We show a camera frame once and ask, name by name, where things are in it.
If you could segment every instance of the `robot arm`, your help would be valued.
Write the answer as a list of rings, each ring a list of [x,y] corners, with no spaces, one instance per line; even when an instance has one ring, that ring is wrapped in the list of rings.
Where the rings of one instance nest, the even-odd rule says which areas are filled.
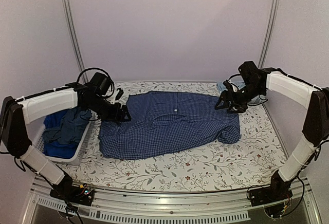
[[[291,182],[310,163],[321,141],[329,135],[329,88],[312,86],[280,69],[257,69],[254,62],[243,63],[239,72],[246,86],[237,90],[225,81],[227,90],[221,93],[215,109],[228,108],[228,112],[243,113],[252,98],[266,95],[267,90],[279,92],[307,109],[300,142],[286,163],[274,172],[270,187],[250,191],[253,205],[285,199],[291,195]]]
[[[115,96],[105,96],[110,87]],[[59,195],[72,201],[69,197],[74,190],[72,178],[33,146],[27,136],[26,125],[38,118],[76,106],[94,111],[102,121],[129,121],[131,117],[127,106],[115,102],[122,94],[121,89],[114,91],[113,82],[108,76],[96,73],[84,85],[74,82],[16,100],[6,97],[0,115],[2,141],[8,154],[21,159],[27,167],[45,177]]]

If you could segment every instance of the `blue cloth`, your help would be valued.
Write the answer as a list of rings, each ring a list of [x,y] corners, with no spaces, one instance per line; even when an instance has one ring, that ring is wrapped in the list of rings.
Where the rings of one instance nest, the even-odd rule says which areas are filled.
[[[65,110],[53,113],[51,115],[47,115],[43,122],[46,126],[46,129],[60,126],[61,120],[64,117],[64,115],[66,115],[67,111],[68,111],[68,109],[65,109]]]
[[[60,115],[55,113],[50,116],[54,116],[57,122]],[[65,159],[72,158],[91,116],[90,110],[81,110],[79,107],[67,110],[59,126],[48,128],[43,132],[44,154]],[[55,123],[52,117],[46,118],[50,120],[47,121],[48,125]]]
[[[245,84],[244,81],[233,81],[233,84],[235,84],[239,89],[241,89],[241,88],[243,88],[243,87],[246,86],[246,84]],[[219,92],[222,92],[224,90],[227,90],[227,88],[225,87],[225,85],[221,81],[218,81],[217,82],[217,89],[219,90]],[[261,103],[264,102],[264,99],[265,99],[265,96],[260,95],[260,96],[257,96],[255,98],[251,99],[251,101],[249,102],[249,104],[252,104],[252,105],[261,104]]]
[[[218,97],[151,91],[129,96],[130,122],[102,122],[100,151],[106,158],[144,159],[240,138],[238,114],[215,110]]]

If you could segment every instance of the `garment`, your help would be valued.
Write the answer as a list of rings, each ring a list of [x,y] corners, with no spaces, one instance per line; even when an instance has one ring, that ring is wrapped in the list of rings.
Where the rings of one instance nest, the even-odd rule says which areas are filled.
[[[233,82],[234,85],[236,85],[239,89],[243,88],[246,86],[245,82],[244,81],[234,81]],[[223,84],[222,81],[218,81],[217,82],[217,89],[219,90],[219,92],[222,92],[224,90],[227,90],[227,88],[225,87],[225,85]],[[260,95],[260,96],[257,96],[255,98],[253,98],[249,104],[252,104],[252,105],[256,105],[256,104],[261,104],[264,102],[264,99],[265,99],[265,96],[263,95]]]
[[[58,123],[60,115],[62,114],[55,113],[45,119],[45,125],[50,128],[42,134],[45,143],[44,154],[68,159],[75,154],[92,114],[90,110],[81,110],[79,107],[68,109],[60,124],[52,127],[52,125]]]
[[[240,137],[238,114],[215,110],[218,97],[151,91],[129,96],[130,122],[102,122],[100,151],[106,158],[144,159]]]

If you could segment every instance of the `blue checkered shirt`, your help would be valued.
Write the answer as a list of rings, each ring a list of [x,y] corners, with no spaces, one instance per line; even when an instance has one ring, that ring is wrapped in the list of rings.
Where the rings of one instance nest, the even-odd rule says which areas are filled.
[[[106,158],[145,159],[195,148],[216,139],[236,143],[238,114],[215,110],[218,97],[151,91],[131,95],[130,122],[102,122],[100,151]]]

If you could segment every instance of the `white plastic basket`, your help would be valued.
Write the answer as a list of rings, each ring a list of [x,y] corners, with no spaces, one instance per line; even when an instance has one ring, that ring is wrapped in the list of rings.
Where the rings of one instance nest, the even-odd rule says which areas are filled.
[[[51,157],[51,156],[46,156],[49,160],[56,162],[56,163],[63,163],[63,164],[68,164],[68,165],[72,165],[72,166],[78,166],[80,165],[81,159],[83,157],[83,153],[86,150],[87,144],[88,144],[88,136],[87,133],[89,133],[89,127],[90,127],[90,123],[89,122],[86,126],[86,129],[84,130],[84,133],[82,135],[81,141],[78,145],[78,148],[74,154],[74,156],[70,159],[63,159],[63,158],[57,158],[57,157]],[[42,133],[44,132],[44,130],[46,129],[45,125],[42,124],[42,127],[40,128],[35,141],[34,141],[34,146],[40,150],[43,153],[43,148],[44,148],[44,141],[42,138]]]

